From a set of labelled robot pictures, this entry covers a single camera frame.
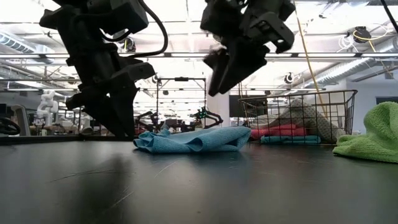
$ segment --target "black table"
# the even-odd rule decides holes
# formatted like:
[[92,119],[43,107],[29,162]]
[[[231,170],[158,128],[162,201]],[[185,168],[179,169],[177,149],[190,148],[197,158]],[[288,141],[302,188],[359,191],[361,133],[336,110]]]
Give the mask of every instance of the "black table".
[[130,142],[0,147],[0,223],[398,223],[398,165],[331,147],[153,156]]

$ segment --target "ceiling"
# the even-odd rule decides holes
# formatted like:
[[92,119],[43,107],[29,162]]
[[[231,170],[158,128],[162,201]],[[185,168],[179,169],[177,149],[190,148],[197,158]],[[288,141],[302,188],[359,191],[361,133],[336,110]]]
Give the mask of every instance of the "ceiling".
[[[211,35],[200,30],[200,19],[203,9],[206,6],[204,0],[145,0],[146,4],[158,15],[164,23],[164,26],[169,35],[169,46],[167,52],[209,52],[211,49],[216,49],[219,44],[214,41]],[[366,26],[367,30],[371,31],[373,37],[384,35],[380,39],[374,41],[374,44],[385,41],[391,38],[395,33],[391,24],[388,22],[388,17],[382,6],[366,6],[363,4],[341,4],[340,7],[325,12],[323,19],[319,14],[326,6],[325,1],[297,1],[297,13],[300,20],[300,25],[304,30],[304,41],[309,52],[346,52],[353,50],[350,47],[348,50],[341,46],[342,38],[347,31],[353,30],[356,26]],[[42,44],[49,47],[55,53],[66,52],[62,40],[56,30],[50,30],[38,25],[38,22],[43,14],[44,9],[55,10],[58,6],[51,0],[12,0],[2,1],[0,7],[0,32],[14,34],[16,37],[30,44]],[[398,7],[390,6],[393,15],[398,17]],[[149,17],[150,24],[148,28],[133,34],[137,47],[137,52],[148,52],[159,50],[163,44],[163,37],[157,24]],[[293,13],[286,21],[287,26],[296,34],[295,43],[289,52],[304,52],[302,39],[299,33],[299,24],[296,15]],[[275,47],[272,44],[267,44],[272,51]],[[360,52],[369,48],[369,44],[354,44],[356,49]],[[18,53],[8,47],[0,45],[0,52],[4,54]],[[209,69],[200,59],[189,58],[144,58],[151,63],[158,76],[162,78],[172,77],[197,77],[206,78],[211,74]],[[26,69],[32,70],[35,73],[47,75],[51,74],[51,78],[78,78],[77,72],[73,67],[66,66],[25,66],[25,63],[31,65],[33,61],[26,60],[10,60],[18,66],[23,66]],[[311,66],[314,73],[321,72],[326,68],[334,65],[335,62],[312,62]],[[294,75],[300,74],[302,79],[308,79],[310,73],[306,61],[291,61],[291,62],[269,62],[265,67],[262,67],[245,81],[243,86],[245,88],[275,88],[284,84],[285,75],[292,73]],[[77,84],[70,85],[68,83],[61,83],[65,88],[76,88]],[[140,81],[138,83],[141,88],[154,89],[156,85],[151,82],[151,79]],[[164,86],[167,88],[202,88],[195,82],[180,83],[169,82]],[[165,98],[178,98],[179,96],[186,98],[198,99],[203,98],[203,91],[170,91]],[[154,99],[148,94],[140,92],[136,97],[136,102],[144,105],[145,102],[153,105]],[[189,103],[187,109],[198,108],[200,104]]]

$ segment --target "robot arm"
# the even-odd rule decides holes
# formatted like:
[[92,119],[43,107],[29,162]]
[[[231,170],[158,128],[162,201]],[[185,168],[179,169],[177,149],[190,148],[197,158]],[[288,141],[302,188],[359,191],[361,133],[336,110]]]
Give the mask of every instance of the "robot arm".
[[[57,29],[79,74],[80,93],[66,102],[67,108],[84,106],[86,112],[116,137],[135,135],[132,103],[139,88],[135,82],[155,75],[151,64],[138,60],[166,51],[165,27],[144,0],[53,0],[61,7],[45,10],[39,24]],[[204,62],[213,69],[209,95],[225,93],[266,64],[264,46],[272,42],[277,53],[291,48],[294,35],[283,23],[294,11],[289,0],[205,0],[201,29],[220,37],[225,48],[211,52]],[[120,57],[113,43],[148,26],[148,13],[164,35],[155,52]],[[115,39],[114,35],[127,31]]]

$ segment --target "blue cloth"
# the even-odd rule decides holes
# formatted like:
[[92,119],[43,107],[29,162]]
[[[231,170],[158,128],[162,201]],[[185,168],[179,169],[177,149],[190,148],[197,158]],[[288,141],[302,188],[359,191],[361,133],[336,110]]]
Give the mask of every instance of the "blue cloth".
[[134,145],[151,153],[189,153],[238,151],[248,141],[251,130],[247,127],[210,128],[200,131],[171,134],[168,129],[160,133],[144,132]]
[[263,136],[263,144],[319,144],[321,138],[318,136]]

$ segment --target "yellow cable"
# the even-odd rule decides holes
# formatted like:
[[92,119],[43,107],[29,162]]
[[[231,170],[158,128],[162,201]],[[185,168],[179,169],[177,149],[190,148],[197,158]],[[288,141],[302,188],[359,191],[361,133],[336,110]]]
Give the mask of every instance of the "yellow cable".
[[[373,52],[376,53],[376,49],[374,48],[373,43],[372,43],[371,40],[369,40],[369,44],[371,45],[371,48],[372,48]],[[380,62],[381,62],[381,64],[383,65],[383,68],[385,69],[385,71],[391,76],[391,78],[395,79],[395,78],[394,78],[394,75],[389,71],[389,69],[388,69],[387,66],[383,63],[383,61],[380,61]]]
[[375,38],[363,38],[363,37],[358,37],[357,35],[355,35],[356,32],[357,32],[357,31],[354,31],[354,32],[353,32],[353,36],[354,36],[354,37],[356,37],[356,38],[358,38],[358,39],[361,39],[361,40],[368,40],[368,41],[372,41],[372,40],[377,40],[377,39],[383,38],[383,37],[385,37],[385,36],[388,34],[388,32],[386,32],[384,35],[381,35],[381,36],[379,36],[379,37],[375,37]]
[[308,51],[307,51],[307,46],[305,45],[305,41],[304,41],[303,30],[301,28],[299,15],[297,14],[297,7],[296,7],[296,10],[295,10],[295,13],[296,13],[296,18],[297,18],[297,23],[298,23],[298,30],[300,31],[301,41],[303,43],[303,48],[304,48],[304,52],[305,52],[305,58],[307,59],[308,69],[310,70],[313,84],[315,85],[315,88],[317,89],[317,93],[318,93],[318,96],[319,96],[319,100],[321,101],[323,113],[325,114],[325,117],[327,118],[328,117],[328,113],[326,112],[326,109],[325,109],[325,107],[323,105],[323,100],[322,100],[322,96],[321,96],[320,91],[319,91],[317,79],[315,78],[315,75],[313,74],[311,63],[310,63],[310,58],[308,57]]

